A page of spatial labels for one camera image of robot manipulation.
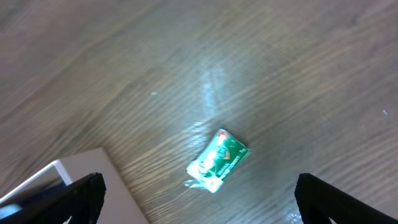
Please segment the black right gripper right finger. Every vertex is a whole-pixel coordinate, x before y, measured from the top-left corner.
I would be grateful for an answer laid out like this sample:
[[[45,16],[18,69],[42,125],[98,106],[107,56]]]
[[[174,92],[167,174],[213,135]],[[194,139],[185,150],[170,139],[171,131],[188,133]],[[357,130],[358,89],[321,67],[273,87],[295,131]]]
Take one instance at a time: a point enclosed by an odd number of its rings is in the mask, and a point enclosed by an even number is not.
[[[294,195],[304,224],[397,224],[396,219],[309,173],[299,175]]]

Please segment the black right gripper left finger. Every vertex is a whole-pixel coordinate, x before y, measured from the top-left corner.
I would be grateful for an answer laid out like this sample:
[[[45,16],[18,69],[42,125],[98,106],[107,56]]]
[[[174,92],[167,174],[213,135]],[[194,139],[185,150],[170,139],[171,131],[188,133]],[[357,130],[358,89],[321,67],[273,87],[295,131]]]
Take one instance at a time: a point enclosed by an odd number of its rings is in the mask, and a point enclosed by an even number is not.
[[[98,172],[70,185],[51,180],[2,202],[1,224],[96,224],[105,194],[105,181]]]

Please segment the green soap bar packet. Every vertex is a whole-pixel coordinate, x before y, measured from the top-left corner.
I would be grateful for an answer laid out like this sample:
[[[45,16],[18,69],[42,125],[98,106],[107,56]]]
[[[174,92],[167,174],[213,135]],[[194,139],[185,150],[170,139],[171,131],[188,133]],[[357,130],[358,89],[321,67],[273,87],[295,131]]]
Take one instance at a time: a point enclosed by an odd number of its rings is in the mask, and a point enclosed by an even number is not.
[[[189,188],[217,192],[225,178],[250,155],[251,150],[225,129],[219,129],[207,147],[186,168]]]

